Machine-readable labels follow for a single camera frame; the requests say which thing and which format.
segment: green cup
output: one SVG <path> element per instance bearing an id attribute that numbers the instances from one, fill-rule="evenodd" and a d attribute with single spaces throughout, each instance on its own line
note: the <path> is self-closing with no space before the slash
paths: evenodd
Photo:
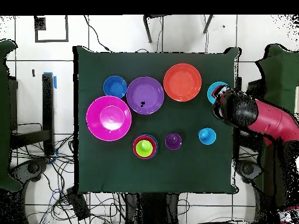
<path id="1" fill-rule="evenodd" d="M 152 153 L 152 144 L 148 140 L 141 140 L 136 144 L 136 152 L 141 157 L 147 157 Z"/>

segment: orange plate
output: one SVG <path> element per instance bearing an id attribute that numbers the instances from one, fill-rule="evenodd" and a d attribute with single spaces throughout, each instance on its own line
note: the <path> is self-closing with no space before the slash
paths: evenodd
<path id="1" fill-rule="evenodd" d="M 176 64 L 164 76 L 164 89 L 171 99 L 186 102 L 200 90 L 199 71 L 190 64 Z"/>

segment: red bowl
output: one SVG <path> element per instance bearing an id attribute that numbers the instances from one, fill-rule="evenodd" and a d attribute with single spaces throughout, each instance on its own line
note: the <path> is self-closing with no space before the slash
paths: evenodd
<path id="1" fill-rule="evenodd" d="M 152 152 L 151 152 L 151 154 L 150 154 L 149 156 L 147 156 L 147 157 L 142 157 L 142 156 L 140 156 L 140 155 L 136 152 L 136 145 L 137 145 L 140 141 L 142 141 L 142 140 L 147 140 L 147 141 L 149 141 L 149 142 L 151 143 L 151 145 L 152 145 Z M 133 142 L 133 152 L 134 152 L 134 154 L 135 154 L 137 157 L 139 157 L 139 158 L 141 158 L 141 159 L 149 159 L 149 158 L 151 158 L 151 157 L 155 154 L 156 149 L 157 149 L 156 142 L 155 142 L 155 140 L 153 140 L 150 136 L 141 135 L 141 136 L 139 136 L 138 138 L 136 138 L 135 141 Z"/>

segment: blue bowl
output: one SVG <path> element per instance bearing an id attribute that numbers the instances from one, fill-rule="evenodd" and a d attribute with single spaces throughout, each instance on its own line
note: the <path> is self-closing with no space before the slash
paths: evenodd
<path id="1" fill-rule="evenodd" d="M 110 76 L 105 80 L 103 90 L 105 95 L 122 98 L 127 92 L 127 83 L 120 76 Z"/>
<path id="2" fill-rule="evenodd" d="M 198 135 L 200 142 L 206 145 L 212 144 L 216 140 L 216 132 L 211 128 L 201 129 Z"/>
<path id="3" fill-rule="evenodd" d="M 208 89 L 207 95 L 208 95 L 208 100 L 214 104 L 215 103 L 215 99 L 212 97 L 212 92 L 215 90 L 215 88 L 217 88 L 220 85 L 227 85 L 227 83 L 225 82 L 214 82 Z"/>

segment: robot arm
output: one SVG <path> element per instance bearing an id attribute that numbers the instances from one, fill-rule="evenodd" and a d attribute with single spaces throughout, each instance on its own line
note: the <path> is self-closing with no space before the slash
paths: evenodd
<path id="1" fill-rule="evenodd" d="M 221 85 L 212 92 L 213 114 L 224 123 L 246 132 L 264 136 L 266 145 L 274 146 L 273 162 L 280 171 L 279 188 L 283 211 L 299 206 L 299 123 L 288 112 L 256 100 L 243 92 Z"/>

